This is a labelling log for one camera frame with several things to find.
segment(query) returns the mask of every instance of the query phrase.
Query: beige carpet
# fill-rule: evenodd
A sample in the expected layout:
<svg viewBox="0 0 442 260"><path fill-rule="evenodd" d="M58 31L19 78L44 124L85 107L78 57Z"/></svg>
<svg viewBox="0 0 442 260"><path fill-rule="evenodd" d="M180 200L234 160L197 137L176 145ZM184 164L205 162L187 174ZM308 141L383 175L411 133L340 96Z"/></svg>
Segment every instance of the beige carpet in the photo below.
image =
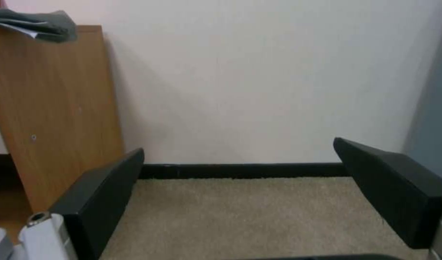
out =
<svg viewBox="0 0 442 260"><path fill-rule="evenodd" d="M383 253L423 260L350 178L138 181L102 260Z"/></svg>

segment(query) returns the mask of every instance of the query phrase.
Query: white plastic part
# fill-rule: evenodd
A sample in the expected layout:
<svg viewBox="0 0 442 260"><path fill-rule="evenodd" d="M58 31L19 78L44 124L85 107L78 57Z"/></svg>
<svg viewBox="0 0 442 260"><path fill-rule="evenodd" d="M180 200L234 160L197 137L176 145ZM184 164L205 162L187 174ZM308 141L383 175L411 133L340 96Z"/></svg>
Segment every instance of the white plastic part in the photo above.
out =
<svg viewBox="0 0 442 260"><path fill-rule="evenodd" d="M13 243L8 237L6 230L0 228L0 259L6 260L13 252Z"/></svg>
<svg viewBox="0 0 442 260"><path fill-rule="evenodd" d="M50 219L34 226L23 227L19 240L27 260L77 260L64 218L59 214L52 214Z"/></svg>

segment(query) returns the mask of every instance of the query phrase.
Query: wooden panel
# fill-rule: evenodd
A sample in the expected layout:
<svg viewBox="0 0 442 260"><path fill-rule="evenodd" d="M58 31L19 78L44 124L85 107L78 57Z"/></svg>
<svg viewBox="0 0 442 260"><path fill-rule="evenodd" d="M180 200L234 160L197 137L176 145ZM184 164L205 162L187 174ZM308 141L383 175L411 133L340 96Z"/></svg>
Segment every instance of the wooden panel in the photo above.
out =
<svg viewBox="0 0 442 260"><path fill-rule="evenodd" d="M0 28L0 130L34 211L123 155L100 26L61 44Z"/></svg>

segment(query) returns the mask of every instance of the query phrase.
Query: wood grain surface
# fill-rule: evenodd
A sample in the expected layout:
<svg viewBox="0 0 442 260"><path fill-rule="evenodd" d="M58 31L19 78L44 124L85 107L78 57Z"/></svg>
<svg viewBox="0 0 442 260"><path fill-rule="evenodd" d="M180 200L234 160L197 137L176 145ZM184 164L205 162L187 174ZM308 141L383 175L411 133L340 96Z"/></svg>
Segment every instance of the wood grain surface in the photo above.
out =
<svg viewBox="0 0 442 260"><path fill-rule="evenodd" d="M70 43L0 28L0 130L34 211L124 153L100 26Z"/></svg>

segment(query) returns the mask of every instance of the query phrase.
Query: carpet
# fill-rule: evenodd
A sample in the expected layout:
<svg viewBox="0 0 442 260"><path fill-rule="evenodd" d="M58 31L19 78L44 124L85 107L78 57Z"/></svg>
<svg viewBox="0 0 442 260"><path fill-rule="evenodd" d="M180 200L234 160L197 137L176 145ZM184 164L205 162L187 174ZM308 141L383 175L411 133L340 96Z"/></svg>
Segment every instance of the carpet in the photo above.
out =
<svg viewBox="0 0 442 260"><path fill-rule="evenodd" d="M137 181L101 260L379 253L423 260L349 177Z"/></svg>

